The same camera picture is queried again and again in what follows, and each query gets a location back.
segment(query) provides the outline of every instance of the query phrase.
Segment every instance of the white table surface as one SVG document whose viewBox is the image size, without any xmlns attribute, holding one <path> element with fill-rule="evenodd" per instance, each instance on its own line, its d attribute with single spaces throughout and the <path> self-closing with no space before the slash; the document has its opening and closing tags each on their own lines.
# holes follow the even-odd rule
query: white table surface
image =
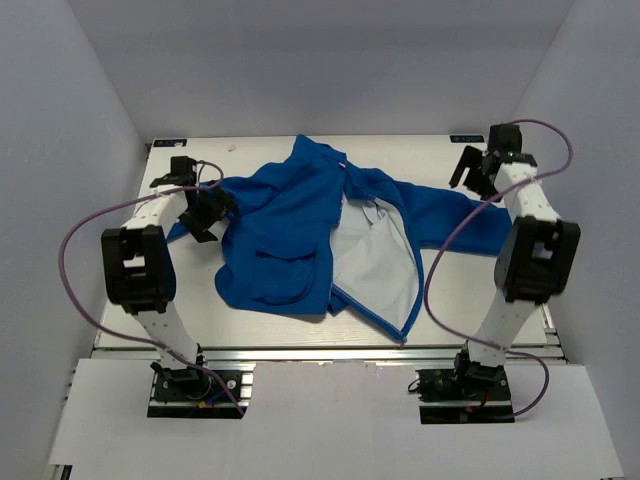
<svg viewBox="0 0 640 480">
<path fill-rule="evenodd" d="M 551 366 L 515 424 L 420 425 L 415 368 L 259 364 L 242 420 L 147 418 L 145 360 L 82 360 L 50 463 L 71 480 L 599 479 L 622 475 L 589 377 Z M 542 369 L 507 365 L 514 407 Z"/>
<path fill-rule="evenodd" d="M 453 144 L 446 135 L 429 136 L 329 136 L 312 137 L 347 153 L 359 167 L 378 167 L 397 180 L 448 188 L 451 173 L 465 144 Z M 188 155 L 218 164 L 226 176 L 250 176 L 268 162 L 282 162 L 293 146 L 293 137 L 192 138 L 184 147 L 152 148 L 140 194 L 157 177 L 169 172 L 170 157 Z M 203 179 L 216 178 L 205 169 Z M 464 188 L 458 191 L 474 197 Z M 195 341 L 203 347 L 348 347 L 395 346 L 389 337 L 352 309 L 337 316 L 292 318 L 228 307 L 214 286 L 214 275 L 223 265 L 219 242 L 198 244 L 184 237 L 169 247 L 178 280 L 175 303 Z M 425 272 L 435 250 L 422 250 Z M 493 298 L 495 258 L 447 253 L 436 271 L 431 299 L 439 318 L 472 334 L 479 327 Z M 145 336 L 143 328 L 119 306 L 107 302 L 102 322 L 114 330 Z M 408 337 L 408 346 L 450 346 L 461 341 L 438 328 L 424 308 Z M 536 311 L 516 338 L 516 345 L 546 343 L 542 313 Z M 133 344 L 102 335 L 99 347 Z"/>
</svg>

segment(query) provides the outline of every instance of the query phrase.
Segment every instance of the jacket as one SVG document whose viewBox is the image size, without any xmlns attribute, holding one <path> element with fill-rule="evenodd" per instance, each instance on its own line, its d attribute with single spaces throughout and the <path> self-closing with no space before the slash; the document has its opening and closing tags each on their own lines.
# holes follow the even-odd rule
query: jacket
<svg viewBox="0 0 640 480">
<path fill-rule="evenodd" d="M 333 314 L 352 306 L 406 341 L 422 305 L 420 248 L 440 247 L 478 202 L 359 168 L 329 145 L 298 135 L 291 156 L 221 187 L 239 215 L 222 238 L 216 289 L 232 307 Z M 489 206 L 450 249 L 497 255 L 511 228 Z M 174 226 L 168 239 L 184 233 Z"/>
</svg>

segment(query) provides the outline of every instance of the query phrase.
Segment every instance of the jacket pocket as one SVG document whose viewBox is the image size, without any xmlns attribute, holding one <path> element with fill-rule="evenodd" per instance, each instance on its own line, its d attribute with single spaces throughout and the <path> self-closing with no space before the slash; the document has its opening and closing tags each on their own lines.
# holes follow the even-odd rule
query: jacket pocket
<svg viewBox="0 0 640 480">
<path fill-rule="evenodd" d="M 251 299 L 267 305 L 288 305 L 306 297 L 316 277 L 317 249 L 313 241 L 263 238 L 256 247 Z"/>
</svg>

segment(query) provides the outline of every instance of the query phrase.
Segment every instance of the wire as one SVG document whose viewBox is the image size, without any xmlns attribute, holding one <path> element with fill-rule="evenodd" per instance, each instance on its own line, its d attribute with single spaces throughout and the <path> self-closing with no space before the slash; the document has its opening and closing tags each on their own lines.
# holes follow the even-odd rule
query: wire
<svg viewBox="0 0 640 480">
<path fill-rule="evenodd" d="M 206 400 L 204 400 L 204 403 L 206 404 L 210 404 L 213 403 L 215 400 L 217 400 L 218 398 L 220 398 L 222 395 L 224 395 L 224 391 L 222 392 L 218 392 L 215 395 L 210 396 L 209 398 L 207 398 Z"/>
<path fill-rule="evenodd" d="M 483 397 L 482 401 L 480 402 L 480 405 L 478 405 L 477 407 L 468 407 L 468 408 L 465 408 L 465 410 L 467 412 L 469 412 L 469 413 L 477 412 L 478 410 L 480 410 L 481 408 L 483 408 L 487 404 L 487 402 L 489 401 L 490 396 L 491 395 L 490 395 L 489 391 L 487 390 L 487 392 L 484 394 L 484 397 Z"/>
<path fill-rule="evenodd" d="M 520 119 L 520 120 L 514 120 L 514 121 L 512 121 L 510 123 L 512 123 L 512 124 L 535 123 L 537 125 L 542 125 L 543 127 L 546 127 L 546 128 L 549 128 L 549 129 L 553 130 L 558 135 L 560 135 L 560 137 L 562 137 L 562 139 L 564 140 L 565 144 L 567 145 L 567 161 L 560 168 L 557 168 L 555 170 L 551 170 L 549 172 L 541 173 L 541 174 L 535 175 L 535 176 L 533 176 L 531 178 L 528 178 L 526 180 L 522 180 L 521 182 L 515 183 L 515 184 L 511 185 L 509 188 L 506 188 L 502 192 L 496 193 L 491 198 L 485 200 L 483 203 L 478 205 L 469 215 L 467 215 L 467 217 L 464 220 L 462 220 L 462 222 L 460 222 L 460 224 L 453 230 L 453 232 L 451 232 L 451 234 L 449 235 L 447 240 L 444 242 L 442 247 L 440 247 L 440 249 L 438 250 L 438 253 L 436 254 L 435 259 L 433 260 L 433 263 L 431 264 L 431 268 L 429 269 L 429 273 L 427 274 L 427 279 L 426 279 L 425 284 L 424 284 L 424 306 L 425 306 L 425 308 L 427 310 L 427 314 L 429 314 L 429 317 L 431 317 L 431 320 L 433 320 L 433 322 L 436 325 L 438 325 L 440 328 L 442 328 L 444 331 L 449 332 L 450 334 L 455 335 L 455 336 L 460 337 L 460 338 L 463 338 L 465 340 L 468 340 L 468 341 L 471 341 L 471 342 L 476 342 L 476 343 L 479 343 L 481 345 L 485 345 L 487 347 L 490 347 L 490 348 L 493 348 L 493 349 L 496 349 L 496 350 L 504 351 L 505 353 L 508 353 L 510 355 L 515 355 L 515 356 L 518 356 L 518 357 L 525 357 L 525 358 L 529 358 L 531 360 L 535 360 L 536 362 L 538 362 L 540 364 L 540 366 L 544 370 L 544 383 L 542 385 L 542 389 L 540 390 L 540 393 L 538 394 L 538 396 L 529 405 L 527 405 L 526 407 L 524 407 L 521 410 L 518 410 L 517 412 L 514 412 L 514 413 L 509 414 L 509 415 L 502 415 L 502 416 L 499 416 L 499 417 L 493 417 L 496 420 L 503 420 L 503 419 L 514 418 L 514 417 L 520 416 L 520 415 L 522 415 L 524 413 L 527 413 L 529 410 L 531 410 L 533 407 L 535 407 L 538 403 L 540 403 L 540 400 L 542 400 L 542 397 L 544 397 L 544 394 L 547 393 L 547 388 L 549 387 L 549 368 L 544 363 L 542 358 L 538 357 L 537 355 L 533 355 L 531 353 L 525 353 L 525 352 L 516 352 L 516 351 L 510 350 L 510 349 L 505 349 L 504 347 L 502 347 L 501 345 L 498 345 L 497 343 L 489 342 L 489 341 L 483 340 L 481 338 L 476 338 L 474 336 L 467 335 L 465 333 L 459 332 L 459 331 L 457 331 L 457 330 L 445 325 L 440 320 L 438 320 L 438 318 L 433 313 L 433 310 L 431 309 L 431 305 L 429 304 L 429 290 L 431 289 L 431 283 L 433 282 L 433 274 L 435 273 L 436 267 L 440 263 L 440 260 L 442 259 L 442 256 L 444 255 L 444 252 L 447 251 L 447 249 L 451 245 L 451 242 L 453 242 L 453 240 L 456 238 L 456 236 L 458 236 L 458 234 L 464 229 L 464 227 L 466 227 L 469 224 L 469 222 L 471 222 L 471 220 L 473 220 L 480 212 L 482 212 L 485 208 L 487 208 L 493 202 L 496 202 L 496 201 L 500 200 L 503 196 L 505 196 L 506 194 L 514 191 L 515 189 L 523 187 L 523 186 L 525 186 L 525 185 L 527 185 L 527 184 L 529 184 L 531 182 L 534 182 L 534 181 L 537 181 L 537 180 L 541 180 L 543 178 L 548 178 L 548 177 L 551 177 L 553 175 L 558 175 L 559 173 L 564 172 L 567 168 L 569 168 L 569 166 L 571 165 L 571 162 L 573 161 L 573 145 L 571 145 L 571 141 L 569 140 L 569 137 L 567 137 L 567 135 L 562 130 L 560 130 L 558 127 L 555 127 L 554 125 L 551 125 L 550 123 L 543 122 L 542 120 L 535 120 L 535 119 L 531 119 L 531 118 L 523 118 L 523 119 Z"/>
<path fill-rule="evenodd" d="M 210 162 L 205 162 L 204 160 L 200 160 L 198 163 L 201 164 L 201 165 L 211 166 L 211 167 L 215 168 L 216 170 L 218 170 L 218 172 L 220 173 L 220 178 L 217 181 L 213 182 L 211 185 L 206 186 L 206 187 L 199 187 L 199 186 L 176 187 L 176 188 L 172 188 L 172 189 L 169 189 L 169 190 L 166 190 L 166 191 L 162 192 L 161 195 L 172 195 L 174 193 L 179 193 L 179 192 L 208 191 L 208 190 L 213 190 L 218 185 L 220 185 L 220 182 L 222 182 L 222 180 L 224 179 L 224 173 L 222 172 L 222 169 L 220 167 L 218 167 L 217 165 L 215 165 L 213 163 L 210 163 Z M 116 210 L 120 210 L 122 208 L 127 208 L 127 207 L 130 207 L 132 205 L 136 205 L 138 203 L 146 202 L 148 200 L 153 200 L 157 196 L 158 195 L 156 195 L 156 194 L 147 195 L 145 197 L 136 198 L 135 200 L 129 200 L 128 202 L 119 203 L 117 205 L 114 205 L 113 207 L 109 207 L 109 208 L 105 208 L 105 209 L 99 210 L 99 211 L 97 211 L 95 213 L 92 213 L 91 215 L 83 218 L 78 223 L 76 223 L 73 227 L 71 227 L 71 229 L 69 229 L 67 234 L 62 239 L 62 243 L 60 244 L 60 249 L 58 250 L 58 272 L 60 273 L 60 280 L 62 280 L 62 286 L 64 287 L 65 291 L 67 292 L 67 295 L 69 296 L 69 300 L 71 300 L 71 303 L 73 304 L 73 306 L 76 308 L 76 310 L 78 310 L 80 315 L 90 325 L 92 325 L 93 327 L 97 328 L 101 332 L 107 333 L 107 334 L 112 335 L 114 337 L 121 338 L 123 340 L 129 340 L 131 342 L 145 343 L 147 345 L 152 345 L 152 346 L 154 346 L 156 348 L 164 350 L 169 355 L 171 355 L 173 358 L 178 360 L 180 363 L 182 363 L 182 364 L 184 364 L 184 365 L 186 365 L 188 367 L 194 368 L 196 370 L 199 370 L 199 371 L 207 374 L 210 377 L 213 377 L 220 384 L 220 386 L 222 387 L 224 392 L 227 394 L 227 396 L 229 397 L 229 400 L 231 400 L 231 403 L 233 403 L 233 405 L 236 407 L 238 412 L 240 412 L 240 416 L 243 416 L 244 415 L 244 410 L 242 409 L 242 407 L 240 406 L 238 401 L 233 396 L 233 393 L 231 393 L 231 390 L 229 390 L 229 388 L 227 387 L 227 384 L 222 380 L 222 378 L 220 378 L 220 375 L 218 375 L 213 370 L 210 370 L 210 369 L 205 368 L 205 367 L 203 367 L 201 365 L 198 365 L 196 363 L 188 361 L 186 358 L 183 358 L 181 355 L 179 355 L 176 352 L 174 352 L 171 348 L 169 348 L 169 346 L 165 345 L 162 342 L 159 342 L 157 340 L 152 340 L 152 339 L 149 339 L 149 338 L 142 338 L 142 337 L 136 337 L 136 336 L 133 336 L 133 335 L 127 335 L 127 334 L 117 332 L 115 330 L 112 330 L 112 329 L 110 329 L 108 327 L 105 327 L 105 326 L 101 325 L 100 322 L 97 321 L 96 319 L 94 319 L 93 316 L 91 316 L 91 314 L 82 306 L 82 304 L 80 303 L 80 300 L 78 300 L 78 297 L 76 296 L 75 292 L 73 291 L 73 288 L 71 287 L 71 283 L 69 282 L 69 278 L 67 276 L 67 269 L 66 269 L 66 266 L 65 266 L 65 252 L 67 250 L 67 246 L 69 245 L 69 241 L 71 240 L 71 237 L 73 237 L 73 235 L 80 229 L 80 227 L 82 227 L 83 225 L 85 225 L 86 223 L 90 222 L 91 220 L 93 220 L 95 218 L 101 217 L 102 215 L 106 215 L 107 213 L 115 212 Z"/>
<path fill-rule="evenodd" d="M 198 179 L 196 180 L 196 185 L 200 185 L 200 176 L 202 175 L 202 170 L 204 170 L 204 167 L 206 167 L 206 164 L 202 163 L 202 166 L 200 167 L 200 170 L 198 171 Z"/>
<path fill-rule="evenodd" d="M 420 382 L 420 379 L 419 379 L 419 378 L 416 378 L 413 382 L 411 382 L 411 383 L 407 386 L 407 391 L 408 391 L 409 393 L 417 393 L 417 392 L 418 392 L 418 390 L 420 390 L 420 383 L 418 383 L 418 382 Z"/>
<path fill-rule="evenodd" d="M 185 397 L 187 397 L 189 400 L 202 400 L 204 397 L 206 397 L 209 392 L 211 391 L 211 377 L 207 377 L 209 379 L 209 385 L 207 386 L 207 389 L 204 391 L 204 393 L 202 395 L 200 395 L 199 397 L 192 397 L 190 395 L 185 395 Z"/>
</svg>

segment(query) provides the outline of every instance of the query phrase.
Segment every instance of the white lining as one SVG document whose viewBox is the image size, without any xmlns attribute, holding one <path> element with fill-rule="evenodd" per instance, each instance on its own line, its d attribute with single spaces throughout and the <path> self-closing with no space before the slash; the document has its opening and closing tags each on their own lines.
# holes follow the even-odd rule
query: white lining
<svg viewBox="0 0 640 480">
<path fill-rule="evenodd" d="M 333 283 L 398 330 L 420 291 L 418 268 L 398 210 L 380 199 L 342 198 L 331 232 Z"/>
</svg>

